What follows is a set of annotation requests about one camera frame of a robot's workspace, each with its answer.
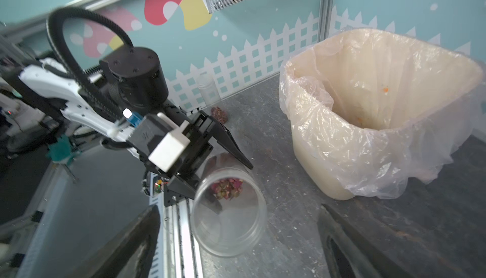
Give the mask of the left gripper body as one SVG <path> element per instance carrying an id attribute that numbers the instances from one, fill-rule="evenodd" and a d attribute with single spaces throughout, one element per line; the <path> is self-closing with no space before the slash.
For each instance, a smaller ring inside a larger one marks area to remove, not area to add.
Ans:
<path id="1" fill-rule="evenodd" d="M 127 122 L 133 127 L 127 144 L 153 174 L 143 190 L 161 193 L 164 206 L 193 200 L 199 185 L 196 171 L 213 149 L 210 139 L 216 138 L 216 120 L 204 112 L 189 118 L 171 108 L 145 117 L 127 110 Z"/>

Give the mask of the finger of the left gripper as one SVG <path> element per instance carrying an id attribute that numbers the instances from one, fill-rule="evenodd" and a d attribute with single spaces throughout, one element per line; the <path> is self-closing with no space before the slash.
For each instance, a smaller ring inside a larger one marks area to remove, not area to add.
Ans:
<path id="1" fill-rule="evenodd" d="M 169 183 L 163 187 L 163 205 L 171 207 L 183 199 L 195 200 L 198 185 L 199 181 L 196 179 L 185 181 L 177 175 L 173 176 Z M 201 194 L 199 202 L 214 213 L 222 212 L 221 203 L 209 191 L 204 191 Z"/>
<path id="2" fill-rule="evenodd" d="M 246 168 L 252 170 L 254 168 L 253 164 L 240 150 L 235 139 L 231 135 L 231 132 L 214 117 L 207 116 L 207 118 L 211 121 L 210 126 L 207 130 L 211 137 L 213 137 L 217 141 L 217 143 L 227 152 L 229 152 L 234 158 L 240 161 L 241 164 L 243 164 Z"/>

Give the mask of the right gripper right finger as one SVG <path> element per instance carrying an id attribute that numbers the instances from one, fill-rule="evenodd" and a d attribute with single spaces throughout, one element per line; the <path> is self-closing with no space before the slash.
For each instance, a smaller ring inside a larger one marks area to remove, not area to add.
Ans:
<path id="1" fill-rule="evenodd" d="M 324 203 L 317 225 L 331 277 L 412 277 Z"/>

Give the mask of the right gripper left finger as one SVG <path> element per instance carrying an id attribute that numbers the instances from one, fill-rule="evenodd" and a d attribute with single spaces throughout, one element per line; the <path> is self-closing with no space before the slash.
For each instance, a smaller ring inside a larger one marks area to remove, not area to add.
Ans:
<path id="1" fill-rule="evenodd" d="M 161 217 L 152 205 L 124 227 L 68 277 L 148 277 L 155 255 Z"/>

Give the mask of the clear plastic jar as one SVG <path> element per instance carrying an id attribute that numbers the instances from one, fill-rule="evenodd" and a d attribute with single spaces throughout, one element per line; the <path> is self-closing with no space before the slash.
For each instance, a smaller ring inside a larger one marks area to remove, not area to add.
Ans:
<path id="1" fill-rule="evenodd" d="M 218 200 L 221 213 L 214 213 L 199 202 L 216 181 L 226 178 L 243 180 L 242 193 L 231 200 Z M 261 239 L 267 225 L 267 203 L 250 170 L 229 153 L 209 158 L 191 210 L 191 230 L 199 245 L 208 253 L 232 258 L 251 250 Z"/>

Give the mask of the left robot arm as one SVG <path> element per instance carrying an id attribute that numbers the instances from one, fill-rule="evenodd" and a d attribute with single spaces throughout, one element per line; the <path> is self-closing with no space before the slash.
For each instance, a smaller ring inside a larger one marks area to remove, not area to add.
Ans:
<path id="1" fill-rule="evenodd" d="M 64 24 L 83 19 L 121 39 L 121 46 L 84 70 L 70 51 Z M 46 21 L 54 57 L 25 60 L 5 76 L 31 107 L 54 119 L 65 119 L 99 133 L 111 150 L 128 150 L 145 166 L 142 191 L 168 195 L 165 206 L 195 199 L 197 170 L 215 140 L 246 169 L 253 164 L 230 131 L 203 111 L 192 117 L 169 100 L 158 55 L 133 45 L 128 34 L 109 18 L 78 7 L 52 12 Z"/>

